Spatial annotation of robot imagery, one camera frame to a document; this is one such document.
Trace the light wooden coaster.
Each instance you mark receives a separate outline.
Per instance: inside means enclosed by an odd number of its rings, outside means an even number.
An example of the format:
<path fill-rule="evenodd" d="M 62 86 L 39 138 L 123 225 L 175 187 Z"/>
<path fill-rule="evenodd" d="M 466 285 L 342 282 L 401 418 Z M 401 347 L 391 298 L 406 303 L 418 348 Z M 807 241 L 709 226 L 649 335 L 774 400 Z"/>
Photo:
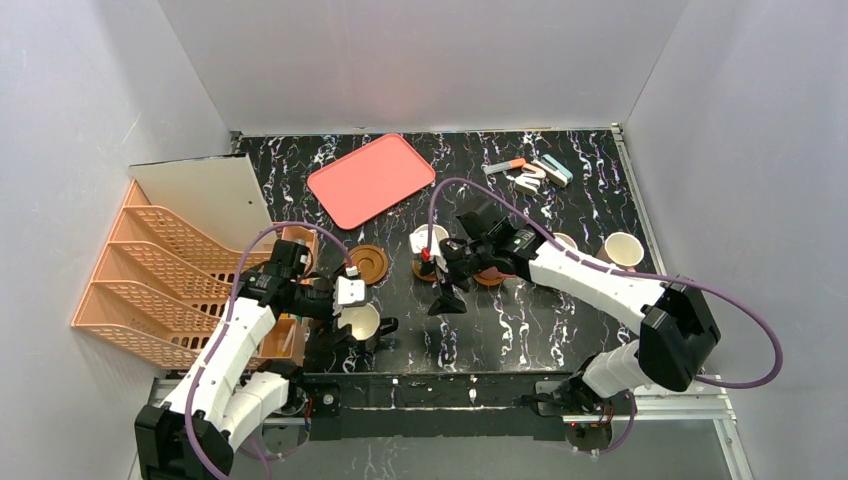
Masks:
<path fill-rule="evenodd" d="M 476 275 L 473 276 L 474 280 L 478 284 L 486 286 L 486 287 L 495 287 L 495 286 L 501 285 L 507 279 L 507 278 L 505 278 L 505 279 L 502 279 L 502 280 L 484 280 L 484 279 L 477 278 Z"/>

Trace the plain brown coaster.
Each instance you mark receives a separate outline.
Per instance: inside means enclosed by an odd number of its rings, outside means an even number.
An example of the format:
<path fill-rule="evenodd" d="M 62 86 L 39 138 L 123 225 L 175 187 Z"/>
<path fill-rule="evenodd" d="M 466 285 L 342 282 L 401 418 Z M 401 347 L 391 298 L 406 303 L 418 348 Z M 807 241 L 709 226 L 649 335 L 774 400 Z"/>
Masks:
<path fill-rule="evenodd" d="M 434 282 L 437 280 L 436 264 L 433 261 L 423 261 L 420 258 L 412 260 L 413 274 L 420 280 Z"/>

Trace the black mug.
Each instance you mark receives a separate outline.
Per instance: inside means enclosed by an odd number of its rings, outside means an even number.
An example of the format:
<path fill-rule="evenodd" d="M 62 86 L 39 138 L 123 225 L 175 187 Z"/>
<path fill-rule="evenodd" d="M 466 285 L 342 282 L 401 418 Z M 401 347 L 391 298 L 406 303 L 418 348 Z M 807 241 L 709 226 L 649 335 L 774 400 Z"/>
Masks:
<path fill-rule="evenodd" d="M 374 351 L 381 339 L 399 327 L 396 317 L 382 317 L 371 303 L 345 308 L 337 320 L 337 327 L 347 331 L 363 351 Z"/>

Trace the yellow-green mug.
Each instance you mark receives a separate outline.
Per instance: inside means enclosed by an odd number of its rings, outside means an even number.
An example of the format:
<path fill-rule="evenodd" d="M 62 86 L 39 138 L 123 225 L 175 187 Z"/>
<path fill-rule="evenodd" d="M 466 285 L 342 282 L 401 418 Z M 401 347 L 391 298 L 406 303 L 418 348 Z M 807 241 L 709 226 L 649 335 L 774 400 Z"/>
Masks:
<path fill-rule="evenodd" d="M 419 256 L 427 249 L 432 256 L 439 257 L 439 242 L 448 237 L 449 232 L 438 224 L 434 224 L 432 229 L 427 224 L 421 225 L 408 236 L 410 251 L 414 256 Z"/>

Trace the brown grooved wooden coaster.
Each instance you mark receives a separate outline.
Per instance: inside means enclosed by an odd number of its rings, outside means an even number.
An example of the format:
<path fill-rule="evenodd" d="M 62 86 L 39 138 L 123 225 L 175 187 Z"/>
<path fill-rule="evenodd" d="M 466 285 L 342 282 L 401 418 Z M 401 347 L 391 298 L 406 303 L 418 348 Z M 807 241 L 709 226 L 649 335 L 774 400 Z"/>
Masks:
<path fill-rule="evenodd" d="M 379 283 L 388 273 L 389 258 L 379 246 L 363 244 L 350 250 L 361 278 L 368 285 Z"/>

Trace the green mug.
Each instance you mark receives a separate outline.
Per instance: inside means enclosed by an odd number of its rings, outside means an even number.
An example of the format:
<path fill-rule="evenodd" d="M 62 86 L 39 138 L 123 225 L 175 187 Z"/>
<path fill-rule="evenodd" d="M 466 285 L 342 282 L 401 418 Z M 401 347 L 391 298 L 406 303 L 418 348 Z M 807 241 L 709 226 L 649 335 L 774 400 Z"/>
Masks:
<path fill-rule="evenodd" d="M 556 232 L 554 237 L 557 239 L 557 242 L 572 249 L 578 251 L 577 243 L 567 234 Z"/>

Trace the pink serving tray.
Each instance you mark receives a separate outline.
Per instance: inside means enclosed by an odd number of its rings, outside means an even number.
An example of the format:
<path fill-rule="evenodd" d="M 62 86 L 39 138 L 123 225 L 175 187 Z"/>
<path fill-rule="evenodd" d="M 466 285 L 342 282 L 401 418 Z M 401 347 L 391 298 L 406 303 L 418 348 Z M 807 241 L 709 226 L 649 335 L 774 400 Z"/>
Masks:
<path fill-rule="evenodd" d="M 342 230 L 353 230 L 414 195 L 436 173 L 399 134 L 386 134 L 309 175 L 307 186 Z"/>

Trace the pink mug large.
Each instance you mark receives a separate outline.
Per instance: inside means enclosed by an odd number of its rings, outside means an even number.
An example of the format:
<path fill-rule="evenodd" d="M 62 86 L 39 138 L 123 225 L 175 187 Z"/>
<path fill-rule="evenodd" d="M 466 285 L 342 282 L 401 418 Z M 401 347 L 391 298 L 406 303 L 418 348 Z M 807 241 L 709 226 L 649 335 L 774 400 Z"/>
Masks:
<path fill-rule="evenodd" d="M 645 257 L 645 248 L 637 237 L 626 232 L 614 232 L 602 243 L 595 257 L 624 270 L 634 270 Z"/>

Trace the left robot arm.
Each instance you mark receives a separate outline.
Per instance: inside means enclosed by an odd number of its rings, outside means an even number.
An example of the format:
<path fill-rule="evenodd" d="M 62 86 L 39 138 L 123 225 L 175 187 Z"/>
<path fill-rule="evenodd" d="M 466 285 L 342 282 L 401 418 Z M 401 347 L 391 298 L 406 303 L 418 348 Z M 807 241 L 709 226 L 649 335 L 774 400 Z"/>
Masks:
<path fill-rule="evenodd" d="M 243 261 L 221 320 L 180 383 L 144 406 L 134 432 L 144 479 L 226 479 L 243 442 L 289 401 L 298 367 L 268 361 L 244 371 L 279 317 L 333 320 L 362 306 L 366 283 L 352 261 L 330 278 L 302 279 L 307 246 L 278 240 L 269 259 Z"/>

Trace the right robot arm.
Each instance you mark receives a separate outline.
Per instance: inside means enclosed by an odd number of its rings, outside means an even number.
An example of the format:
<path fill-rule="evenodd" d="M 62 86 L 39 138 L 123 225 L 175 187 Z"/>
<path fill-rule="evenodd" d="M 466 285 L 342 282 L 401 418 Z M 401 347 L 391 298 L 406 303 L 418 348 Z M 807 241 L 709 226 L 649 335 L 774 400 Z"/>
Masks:
<path fill-rule="evenodd" d="M 495 268 L 575 297 L 637 335 L 624 346 L 590 356 L 553 390 L 529 395 L 530 402 L 590 413 L 638 387 L 684 392 L 721 338 L 703 294 L 692 287 L 596 263 L 530 224 L 515 228 L 506 218 L 495 221 L 476 213 L 462 223 L 466 238 L 439 238 L 426 226 L 409 236 L 422 270 L 439 282 L 430 314 L 465 312 L 454 290 L 468 290 L 470 277 Z"/>

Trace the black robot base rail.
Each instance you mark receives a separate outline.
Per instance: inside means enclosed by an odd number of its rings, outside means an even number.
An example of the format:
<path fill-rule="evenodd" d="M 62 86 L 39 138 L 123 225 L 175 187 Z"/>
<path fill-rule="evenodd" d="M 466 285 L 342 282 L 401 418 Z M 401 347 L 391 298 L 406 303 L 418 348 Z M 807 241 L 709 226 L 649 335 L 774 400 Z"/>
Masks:
<path fill-rule="evenodd" d="M 563 372 L 307 373 L 264 429 L 301 428 L 303 438 L 335 441 L 395 437 L 531 437 L 610 447 L 641 421 L 735 420 L 722 390 L 658 386 L 583 407 L 566 405 Z"/>

